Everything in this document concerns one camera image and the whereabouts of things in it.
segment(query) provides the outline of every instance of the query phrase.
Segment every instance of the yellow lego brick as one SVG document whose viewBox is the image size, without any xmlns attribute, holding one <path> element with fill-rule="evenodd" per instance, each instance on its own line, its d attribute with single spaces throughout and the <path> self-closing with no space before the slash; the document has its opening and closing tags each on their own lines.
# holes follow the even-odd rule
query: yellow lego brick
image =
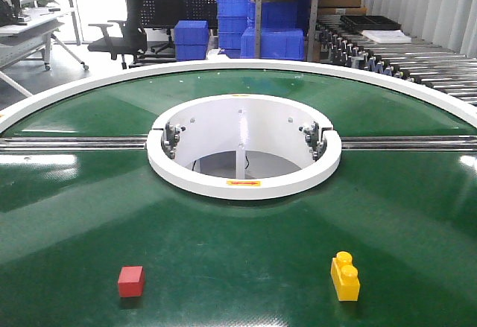
<svg viewBox="0 0 477 327">
<path fill-rule="evenodd" d="M 353 266 L 353 257 L 346 251 L 340 251 L 331 263 L 331 277 L 339 301 L 358 301 L 358 269 Z"/>
</svg>

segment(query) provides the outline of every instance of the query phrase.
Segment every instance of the white wall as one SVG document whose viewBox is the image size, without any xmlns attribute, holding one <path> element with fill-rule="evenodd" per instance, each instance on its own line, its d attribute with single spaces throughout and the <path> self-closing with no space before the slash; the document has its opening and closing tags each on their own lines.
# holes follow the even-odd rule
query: white wall
<svg viewBox="0 0 477 327">
<path fill-rule="evenodd" d="M 387 16 L 402 30 L 468 57 L 477 57 L 477 0 L 363 0 L 368 14 Z"/>
</svg>

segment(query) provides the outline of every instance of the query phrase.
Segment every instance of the blue storage crate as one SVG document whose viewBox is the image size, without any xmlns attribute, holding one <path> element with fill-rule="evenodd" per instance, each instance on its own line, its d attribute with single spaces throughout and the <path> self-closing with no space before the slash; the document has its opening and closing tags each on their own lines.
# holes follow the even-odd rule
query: blue storage crate
<svg viewBox="0 0 477 327">
<path fill-rule="evenodd" d="M 242 33 L 219 33 L 218 47 L 221 49 L 240 49 Z"/>
<path fill-rule="evenodd" d="M 262 3 L 262 28 L 296 28 L 298 1 L 272 0 Z M 249 5 L 249 27 L 255 25 L 255 3 Z"/>
<path fill-rule="evenodd" d="M 209 25 L 206 20 L 180 20 L 174 28 L 176 45 L 207 45 Z"/>
<path fill-rule="evenodd" d="M 305 58 L 301 29 L 262 29 L 260 57 L 262 59 L 303 60 Z M 248 28 L 241 37 L 240 57 L 255 57 L 255 29 Z"/>
<path fill-rule="evenodd" d="M 243 34 L 247 29 L 246 16 L 219 16 L 218 32 Z"/>
<path fill-rule="evenodd" d="M 297 4 L 297 28 L 307 34 L 310 20 L 310 0 L 297 0 Z"/>
<path fill-rule="evenodd" d="M 177 61 L 205 60 L 207 45 L 176 45 Z"/>
<path fill-rule="evenodd" d="M 247 17 L 250 0 L 217 0 L 217 15 Z"/>
</svg>

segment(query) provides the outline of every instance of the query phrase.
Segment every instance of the red block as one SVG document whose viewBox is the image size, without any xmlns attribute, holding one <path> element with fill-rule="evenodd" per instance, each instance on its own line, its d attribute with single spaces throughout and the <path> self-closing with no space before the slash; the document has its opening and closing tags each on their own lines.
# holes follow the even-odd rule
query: red block
<svg viewBox="0 0 477 327">
<path fill-rule="evenodd" d="M 120 297 L 142 296 L 145 283 L 145 272 L 142 266 L 124 266 L 118 280 Z"/>
</svg>

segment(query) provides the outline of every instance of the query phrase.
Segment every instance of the metal rail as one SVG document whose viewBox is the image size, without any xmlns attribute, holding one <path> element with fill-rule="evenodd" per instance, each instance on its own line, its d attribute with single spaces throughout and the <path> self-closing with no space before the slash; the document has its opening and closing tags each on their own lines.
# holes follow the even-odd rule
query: metal rail
<svg viewBox="0 0 477 327">
<path fill-rule="evenodd" d="M 477 151 L 477 136 L 341 137 L 343 150 Z"/>
<path fill-rule="evenodd" d="M 143 150 L 145 136 L 25 137 L 0 139 L 0 152 L 59 150 Z M 341 137 L 343 150 L 445 150 L 477 152 L 477 136 Z"/>
<path fill-rule="evenodd" d="M 135 137 L 14 137 L 0 139 L 2 151 L 143 150 L 145 136 Z"/>
</svg>

